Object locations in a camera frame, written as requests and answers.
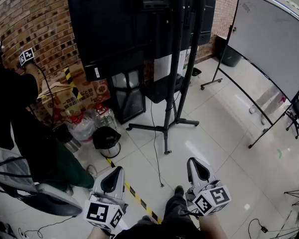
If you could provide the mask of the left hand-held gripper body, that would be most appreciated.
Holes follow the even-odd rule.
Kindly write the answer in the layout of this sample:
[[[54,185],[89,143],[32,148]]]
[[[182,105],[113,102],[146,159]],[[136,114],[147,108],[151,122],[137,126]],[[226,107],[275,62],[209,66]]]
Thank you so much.
[[[128,204],[124,200],[125,188],[118,187],[106,192],[95,186],[85,201],[83,218],[95,227],[114,230],[126,213]]]

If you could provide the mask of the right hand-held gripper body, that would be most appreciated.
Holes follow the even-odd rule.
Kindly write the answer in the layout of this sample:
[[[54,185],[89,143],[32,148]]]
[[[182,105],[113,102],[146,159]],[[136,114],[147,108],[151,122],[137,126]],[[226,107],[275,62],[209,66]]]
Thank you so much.
[[[190,188],[185,193],[188,209],[193,216],[208,216],[221,211],[231,201],[226,185],[214,180],[203,188]]]

